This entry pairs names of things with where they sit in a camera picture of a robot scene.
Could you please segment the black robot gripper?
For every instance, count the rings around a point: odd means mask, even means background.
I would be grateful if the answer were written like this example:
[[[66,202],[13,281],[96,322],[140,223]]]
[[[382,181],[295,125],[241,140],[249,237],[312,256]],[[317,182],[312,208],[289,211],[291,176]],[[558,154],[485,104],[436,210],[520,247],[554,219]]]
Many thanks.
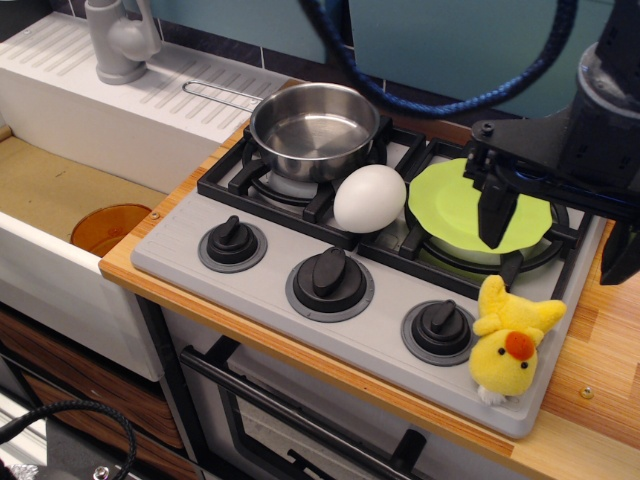
[[[480,239],[497,248],[518,194],[613,220],[639,218],[639,124],[605,121],[569,132],[567,118],[480,121],[464,176],[481,190]],[[601,285],[639,272],[639,226],[617,221],[604,245]]]

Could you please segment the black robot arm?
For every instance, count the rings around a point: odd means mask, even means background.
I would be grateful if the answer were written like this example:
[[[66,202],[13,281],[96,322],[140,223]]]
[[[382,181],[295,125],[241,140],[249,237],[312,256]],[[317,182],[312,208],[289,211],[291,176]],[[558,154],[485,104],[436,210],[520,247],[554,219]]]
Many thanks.
[[[478,233],[502,241],[524,194],[614,221],[603,285],[639,271],[639,4],[617,1],[582,55],[577,91],[541,119],[477,122],[465,175],[480,190]]]

